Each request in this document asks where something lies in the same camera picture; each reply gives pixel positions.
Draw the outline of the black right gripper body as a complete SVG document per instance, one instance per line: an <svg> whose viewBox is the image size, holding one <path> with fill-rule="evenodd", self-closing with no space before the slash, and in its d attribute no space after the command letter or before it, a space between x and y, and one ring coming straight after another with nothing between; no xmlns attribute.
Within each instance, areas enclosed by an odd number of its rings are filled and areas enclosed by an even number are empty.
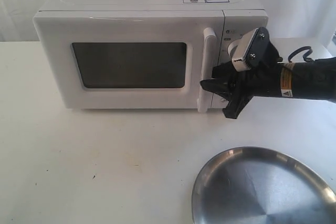
<svg viewBox="0 0 336 224"><path fill-rule="evenodd" d="M240 91L252 97L281 97L281 62L282 58L278 50L270 42L263 60L256 68L236 73L236 85L232 96L235 92Z"/></svg>

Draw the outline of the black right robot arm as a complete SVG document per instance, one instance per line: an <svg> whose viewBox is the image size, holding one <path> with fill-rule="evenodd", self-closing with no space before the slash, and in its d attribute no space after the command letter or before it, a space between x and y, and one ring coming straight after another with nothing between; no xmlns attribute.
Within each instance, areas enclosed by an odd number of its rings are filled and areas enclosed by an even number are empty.
<svg viewBox="0 0 336 224"><path fill-rule="evenodd" d="M289 55L287 63L281 63L272 43L250 46L249 70L238 72L232 63L224 63L200 84L228 101L223 113L230 119L238 118L253 97L335 102L335 58L313 60L310 53L311 47L301 47Z"/></svg>

